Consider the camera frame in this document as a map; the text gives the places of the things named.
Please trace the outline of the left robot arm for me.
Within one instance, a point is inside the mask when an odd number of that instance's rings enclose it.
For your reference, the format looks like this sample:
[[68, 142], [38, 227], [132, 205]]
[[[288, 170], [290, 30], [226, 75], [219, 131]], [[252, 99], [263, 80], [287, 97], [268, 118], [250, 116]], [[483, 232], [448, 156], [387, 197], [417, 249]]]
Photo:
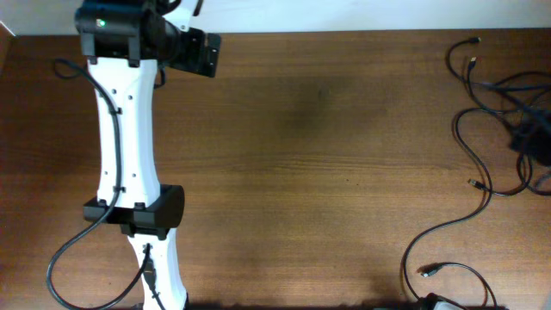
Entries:
[[214, 76], [221, 39], [189, 24], [201, 6], [200, 0], [85, 1], [75, 14], [101, 144], [99, 187], [84, 217], [117, 225], [127, 237], [139, 261], [145, 309], [188, 303], [176, 251], [184, 191], [158, 180], [152, 97], [166, 68]]

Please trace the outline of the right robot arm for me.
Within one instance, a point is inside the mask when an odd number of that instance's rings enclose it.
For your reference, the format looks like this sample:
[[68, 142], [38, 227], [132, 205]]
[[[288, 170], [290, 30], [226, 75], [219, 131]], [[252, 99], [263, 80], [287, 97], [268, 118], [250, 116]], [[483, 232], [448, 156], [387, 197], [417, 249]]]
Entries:
[[[483, 202], [472, 213], [464, 217], [461, 217], [459, 219], [443, 222], [442, 224], [433, 226], [421, 232], [418, 236], [416, 236], [412, 240], [412, 242], [406, 248], [406, 251], [402, 257], [402, 261], [400, 265], [400, 268], [403, 272], [403, 277], [404, 277], [406, 286], [411, 292], [413, 292], [414, 290], [408, 280], [408, 272], [406, 271], [406, 267], [407, 267], [406, 260], [409, 255], [409, 251], [412, 249], [412, 247], [422, 237], [430, 233], [433, 233], [435, 230], [438, 230], [447, 226], [453, 226], [453, 225], [465, 222], [467, 220], [471, 220], [472, 218], [476, 217], [478, 214], [480, 214], [486, 209], [492, 197], [498, 193], [493, 189], [492, 178], [490, 176], [489, 170], [487, 169], [486, 165], [481, 161], [481, 159], [474, 153], [474, 151], [470, 148], [470, 146], [468, 146], [467, 143], [464, 141], [464, 139], [461, 137], [459, 123], [455, 122], [454, 125], [452, 126], [452, 129], [453, 129], [453, 134], [457, 142], [459, 143], [459, 145], [464, 149], [467, 155], [469, 155], [470, 158], [483, 170], [483, 173], [486, 176], [485, 183], [481, 183], [473, 179], [469, 181], [469, 183], [473, 185], [476, 189], [479, 189], [484, 192]], [[514, 189], [508, 193], [509, 195], [516, 195], [529, 187], [530, 180], [533, 175], [533, 168], [531, 163], [532, 158], [537, 157], [539, 155], [546, 157], [547, 155], [550, 154], [550, 133], [534, 124], [530, 125], [527, 122], [522, 123], [516, 127], [507, 127], [506, 129], [511, 134], [511, 149], [518, 153], [517, 173], [520, 178], [521, 184], [517, 189]], [[431, 263], [431, 264], [425, 265], [420, 269], [421, 276], [423, 277], [434, 276], [438, 271], [440, 271], [444, 267], [458, 267], [458, 268], [463, 268], [465, 270], [472, 272], [481, 281], [483, 288], [486, 292], [486, 296], [492, 302], [492, 307], [494, 309], [499, 308], [496, 295], [492, 291], [486, 279], [478, 271], [476, 271], [475, 269], [465, 264], [454, 263], [454, 262]], [[418, 300], [418, 305], [421, 309], [467, 310], [466, 306], [463, 306], [462, 304], [456, 301], [452, 301], [451, 299], [448, 299], [439, 294], [430, 293], [424, 298], [418, 297], [417, 300]]]

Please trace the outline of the black USB cable long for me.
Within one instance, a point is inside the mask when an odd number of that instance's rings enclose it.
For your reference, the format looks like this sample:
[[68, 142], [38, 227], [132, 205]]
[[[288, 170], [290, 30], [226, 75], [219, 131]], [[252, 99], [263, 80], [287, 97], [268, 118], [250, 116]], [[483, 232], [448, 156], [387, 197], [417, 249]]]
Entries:
[[473, 149], [461, 137], [460, 120], [461, 120], [462, 116], [464, 116], [468, 113], [484, 113], [484, 114], [490, 115], [496, 121], [501, 123], [502, 126], [507, 131], [511, 130], [511, 125], [501, 115], [496, 114], [492, 111], [484, 110], [482, 108], [463, 109], [462, 111], [460, 111], [454, 117], [453, 122], [452, 122], [452, 134], [454, 135], [455, 140], [458, 143], [458, 145], [461, 147], [461, 149], [475, 163], [476, 167], [481, 169], [481, 175], [483, 176], [483, 183], [476, 182], [475, 180], [472, 180], [472, 179], [470, 179], [468, 182], [472, 186], [476, 187], [478, 190], [483, 191], [484, 194], [482, 196], [481, 204], [473, 212], [471, 212], [470, 214], [467, 214], [467, 215], [465, 215], [461, 218], [458, 218], [458, 219], [455, 219], [455, 220], [450, 220], [450, 221], [445, 221], [441, 224], [438, 224], [436, 226], [430, 227], [430, 228], [422, 231], [420, 234], [418, 234], [416, 237], [414, 237], [412, 239], [412, 241], [406, 247], [406, 250], [404, 251], [404, 254], [403, 254], [403, 256], [401, 258], [401, 261], [400, 261], [400, 274], [403, 278], [403, 283], [405, 284], [405, 289], [412, 295], [412, 297], [416, 301], [420, 301], [421, 297], [418, 295], [418, 293], [413, 288], [413, 286], [412, 286], [412, 284], [409, 280], [408, 270], [407, 270], [407, 261], [408, 261], [408, 258], [410, 256], [410, 252], [411, 252], [412, 248], [414, 247], [414, 245], [420, 239], [422, 239], [423, 237], [425, 237], [425, 236], [427, 236], [427, 235], [429, 235], [429, 234], [431, 234], [431, 233], [433, 233], [437, 230], [443, 229], [443, 228], [448, 227], [448, 226], [457, 225], [457, 224], [460, 224], [462, 222], [465, 222], [465, 221], [468, 221], [468, 220], [471, 220], [471, 219], [475, 218], [476, 216], [478, 216], [479, 214], [481, 214], [482, 212], [484, 212], [486, 210], [486, 208], [490, 204], [490, 202], [492, 200], [492, 196], [494, 194], [494, 192], [492, 191], [493, 190], [492, 178], [491, 178], [491, 175], [490, 175], [490, 172], [489, 172], [487, 166], [483, 163], [483, 161], [480, 159], [480, 157], [473, 151]]

